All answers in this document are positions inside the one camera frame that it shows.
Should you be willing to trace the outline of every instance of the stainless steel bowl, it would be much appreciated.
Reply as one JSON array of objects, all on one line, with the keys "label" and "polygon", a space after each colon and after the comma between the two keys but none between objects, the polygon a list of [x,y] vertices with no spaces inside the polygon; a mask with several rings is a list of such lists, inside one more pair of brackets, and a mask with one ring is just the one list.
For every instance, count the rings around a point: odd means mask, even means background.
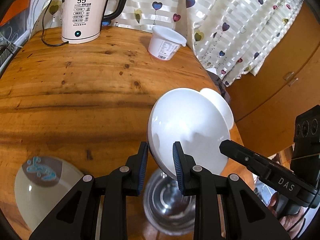
[{"label": "stainless steel bowl", "polygon": [[195,196],[182,196],[177,181],[160,169],[146,185],[143,208],[149,222],[164,234],[180,236],[194,229]]}]

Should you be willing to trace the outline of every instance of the silver screw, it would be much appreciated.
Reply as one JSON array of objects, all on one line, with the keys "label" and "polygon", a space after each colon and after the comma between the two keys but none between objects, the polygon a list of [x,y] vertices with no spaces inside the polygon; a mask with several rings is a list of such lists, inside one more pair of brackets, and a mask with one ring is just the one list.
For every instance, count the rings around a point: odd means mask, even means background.
[{"label": "silver screw", "polygon": [[202,171],[202,167],[199,166],[199,165],[193,166],[192,169],[193,169],[194,171],[198,171],[198,172],[199,172],[199,171]]},{"label": "silver screw", "polygon": [[83,179],[84,182],[88,182],[88,181],[92,180],[92,176],[91,175],[85,175],[82,179]]},{"label": "silver screw", "polygon": [[238,181],[239,180],[239,176],[237,174],[231,174],[230,175],[230,179],[233,181]]},{"label": "silver screw", "polygon": [[120,167],[120,171],[121,171],[121,172],[127,172],[127,171],[129,171],[129,167],[127,167],[127,166],[122,166],[122,167]]}]

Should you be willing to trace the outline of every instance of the red heart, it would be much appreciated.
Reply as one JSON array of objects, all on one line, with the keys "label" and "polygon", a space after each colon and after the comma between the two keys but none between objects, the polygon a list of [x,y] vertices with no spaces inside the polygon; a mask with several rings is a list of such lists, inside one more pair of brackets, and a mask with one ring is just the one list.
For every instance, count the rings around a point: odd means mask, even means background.
[{"label": "red heart", "polygon": [[181,15],[175,13],[172,18],[173,18],[173,21],[176,23],[178,20],[181,19]]}]

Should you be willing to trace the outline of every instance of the electric kettle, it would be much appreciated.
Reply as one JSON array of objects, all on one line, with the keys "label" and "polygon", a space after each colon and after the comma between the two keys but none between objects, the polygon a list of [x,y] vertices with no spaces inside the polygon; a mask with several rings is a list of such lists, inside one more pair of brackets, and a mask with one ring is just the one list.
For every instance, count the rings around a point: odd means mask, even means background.
[{"label": "electric kettle", "polygon": [[62,41],[85,43],[98,38],[101,22],[118,17],[127,0],[119,0],[116,10],[104,15],[108,0],[62,0]]}]

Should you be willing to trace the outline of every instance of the cabinet handle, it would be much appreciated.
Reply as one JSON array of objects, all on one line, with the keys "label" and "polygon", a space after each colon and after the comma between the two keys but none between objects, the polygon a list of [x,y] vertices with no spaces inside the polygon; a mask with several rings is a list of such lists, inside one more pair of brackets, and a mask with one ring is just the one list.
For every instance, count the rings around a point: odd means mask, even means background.
[{"label": "cabinet handle", "polygon": [[293,71],[290,71],[290,72],[288,72],[287,74],[285,74],[285,75],[283,76],[283,79],[284,79],[285,81],[288,81],[288,80],[292,77],[293,74],[294,74],[294,72],[293,72]]},{"label": "cabinet handle", "polygon": [[288,86],[291,87],[299,78],[294,78],[289,81]]}]

